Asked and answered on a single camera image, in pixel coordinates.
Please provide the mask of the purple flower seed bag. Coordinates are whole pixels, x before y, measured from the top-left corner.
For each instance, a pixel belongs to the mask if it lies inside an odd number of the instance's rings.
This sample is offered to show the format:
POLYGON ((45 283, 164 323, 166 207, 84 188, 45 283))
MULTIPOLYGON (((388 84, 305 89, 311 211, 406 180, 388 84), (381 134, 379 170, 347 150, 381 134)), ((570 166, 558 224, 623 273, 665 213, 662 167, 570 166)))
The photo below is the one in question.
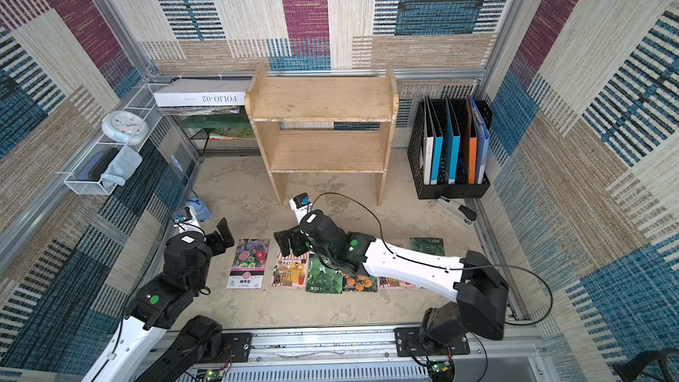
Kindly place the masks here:
POLYGON ((241 239, 237 242, 227 289, 260 289, 270 250, 267 239, 241 239))

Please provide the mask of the green melon seed bag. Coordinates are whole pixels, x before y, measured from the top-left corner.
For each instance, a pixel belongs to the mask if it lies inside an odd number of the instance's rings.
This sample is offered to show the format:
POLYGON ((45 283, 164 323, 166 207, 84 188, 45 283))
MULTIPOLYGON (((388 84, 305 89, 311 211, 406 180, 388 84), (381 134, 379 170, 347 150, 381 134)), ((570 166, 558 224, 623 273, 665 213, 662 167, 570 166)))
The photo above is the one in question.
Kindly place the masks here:
POLYGON ((445 246, 441 238, 418 238, 410 239, 410 249, 432 256, 445 256, 445 246))
POLYGON ((306 291, 313 294, 340 295, 343 290, 343 274, 324 266, 317 255, 309 257, 306 291))

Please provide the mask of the orange marigold seed bag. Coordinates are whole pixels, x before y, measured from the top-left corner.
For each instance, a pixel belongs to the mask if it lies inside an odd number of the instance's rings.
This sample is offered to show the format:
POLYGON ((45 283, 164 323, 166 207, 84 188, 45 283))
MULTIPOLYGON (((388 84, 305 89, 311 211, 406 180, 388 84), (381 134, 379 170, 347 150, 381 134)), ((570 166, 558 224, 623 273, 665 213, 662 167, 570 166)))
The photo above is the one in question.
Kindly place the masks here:
POLYGON ((342 281, 343 292, 363 292, 363 293, 377 293, 378 281, 370 276, 349 276, 343 275, 342 281))

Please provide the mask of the pink flower shop seed bag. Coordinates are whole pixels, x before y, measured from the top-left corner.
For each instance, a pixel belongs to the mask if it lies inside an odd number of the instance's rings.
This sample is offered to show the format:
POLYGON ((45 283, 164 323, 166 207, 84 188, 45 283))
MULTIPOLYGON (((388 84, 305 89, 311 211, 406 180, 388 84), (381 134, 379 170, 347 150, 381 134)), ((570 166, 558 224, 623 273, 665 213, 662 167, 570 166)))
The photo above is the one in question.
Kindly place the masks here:
MULTIPOLYGON (((402 249, 408 249, 410 243, 406 240, 400 240, 395 242, 394 245, 402 249)), ((380 290, 412 290, 415 286, 399 279, 379 277, 378 288, 380 290)))

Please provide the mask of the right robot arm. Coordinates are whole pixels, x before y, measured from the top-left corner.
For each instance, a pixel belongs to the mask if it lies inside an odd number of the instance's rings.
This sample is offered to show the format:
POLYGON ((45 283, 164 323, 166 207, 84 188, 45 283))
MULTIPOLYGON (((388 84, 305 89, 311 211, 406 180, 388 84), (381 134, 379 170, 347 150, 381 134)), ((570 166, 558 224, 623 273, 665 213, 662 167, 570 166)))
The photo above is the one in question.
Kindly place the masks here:
POLYGON ((347 233, 321 210, 299 215, 297 226, 274 233, 274 239, 285 256, 312 252, 332 270, 397 279, 447 298, 426 311, 418 335, 423 344, 450 347, 468 332, 504 338, 509 283, 477 251, 458 257, 403 249, 367 233, 347 233))

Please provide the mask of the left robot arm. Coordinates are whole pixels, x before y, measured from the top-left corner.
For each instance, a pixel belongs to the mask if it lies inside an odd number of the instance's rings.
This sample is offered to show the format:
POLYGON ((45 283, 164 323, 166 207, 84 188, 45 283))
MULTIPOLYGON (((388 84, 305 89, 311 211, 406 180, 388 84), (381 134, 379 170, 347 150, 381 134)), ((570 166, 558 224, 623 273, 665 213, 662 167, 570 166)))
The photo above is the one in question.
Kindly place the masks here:
MULTIPOLYGON (((181 313, 200 295, 208 295, 210 261, 233 247, 225 219, 206 234, 189 221, 177 222, 180 232, 166 242, 159 275, 139 288, 122 312, 118 329, 85 381, 127 381, 146 355, 172 328, 181 313)), ((176 336, 171 347, 146 369, 139 381, 174 381, 189 368, 226 354, 222 325, 196 316, 176 336)))

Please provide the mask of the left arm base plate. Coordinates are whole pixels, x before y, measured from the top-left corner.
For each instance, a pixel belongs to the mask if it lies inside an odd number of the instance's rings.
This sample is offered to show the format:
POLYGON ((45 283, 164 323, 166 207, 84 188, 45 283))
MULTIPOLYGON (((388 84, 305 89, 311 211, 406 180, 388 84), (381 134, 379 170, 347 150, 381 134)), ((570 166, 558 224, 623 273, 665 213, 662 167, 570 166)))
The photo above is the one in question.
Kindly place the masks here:
POLYGON ((168 352, 176 353, 182 360, 191 359, 193 364, 245 363, 251 340, 250 332, 215 332, 203 337, 181 332, 168 352))

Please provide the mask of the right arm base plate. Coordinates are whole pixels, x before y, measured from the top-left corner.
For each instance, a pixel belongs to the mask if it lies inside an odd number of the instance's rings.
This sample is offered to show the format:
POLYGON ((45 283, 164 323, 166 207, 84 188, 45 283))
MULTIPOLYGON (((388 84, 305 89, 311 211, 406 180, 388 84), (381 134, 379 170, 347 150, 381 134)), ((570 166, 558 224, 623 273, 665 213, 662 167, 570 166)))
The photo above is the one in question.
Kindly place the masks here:
POLYGON ((452 340, 450 346, 438 343, 431 338, 419 337, 419 329, 414 326, 401 326, 393 330, 398 357, 431 357, 432 355, 468 355, 470 346, 465 336, 452 340))

